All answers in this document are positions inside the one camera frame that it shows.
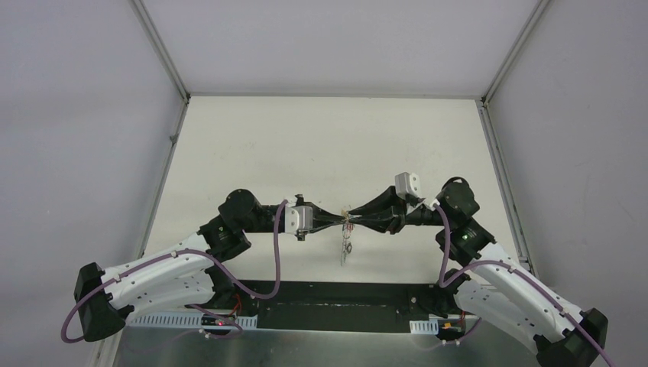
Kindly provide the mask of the grey perforated key organizer plate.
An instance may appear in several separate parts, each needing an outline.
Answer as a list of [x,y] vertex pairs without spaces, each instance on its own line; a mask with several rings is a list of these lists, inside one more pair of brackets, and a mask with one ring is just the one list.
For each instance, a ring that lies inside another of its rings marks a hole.
[[341,255],[340,255],[340,265],[344,266],[347,262],[347,257],[352,253],[353,245],[351,241],[352,231],[354,225],[350,222],[350,214],[348,210],[343,208],[341,210],[342,217],[344,222],[342,224],[342,245],[341,245]]

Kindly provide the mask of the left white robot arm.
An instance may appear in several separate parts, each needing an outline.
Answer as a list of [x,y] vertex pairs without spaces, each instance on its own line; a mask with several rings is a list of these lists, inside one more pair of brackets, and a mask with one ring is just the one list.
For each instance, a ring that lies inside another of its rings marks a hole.
[[[123,329],[132,320],[172,307],[209,303],[224,309],[236,291],[256,299],[275,297],[280,289],[279,235],[299,240],[345,222],[301,196],[277,205],[262,205],[249,190],[232,191],[218,215],[171,247],[123,265],[79,270],[73,309],[61,328],[65,343],[95,342]],[[245,286],[228,270],[226,261],[251,247],[248,233],[273,236],[275,280],[266,294]]]

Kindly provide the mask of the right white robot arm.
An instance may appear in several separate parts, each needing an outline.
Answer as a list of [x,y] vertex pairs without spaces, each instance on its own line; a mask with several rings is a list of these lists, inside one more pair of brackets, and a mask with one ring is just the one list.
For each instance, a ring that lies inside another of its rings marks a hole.
[[607,317],[583,310],[520,265],[475,219],[479,205],[468,181],[452,177],[424,197],[418,176],[398,174],[393,186],[347,218],[395,234],[405,226],[437,226],[443,256],[430,313],[469,313],[513,337],[542,366],[613,365],[605,351]]

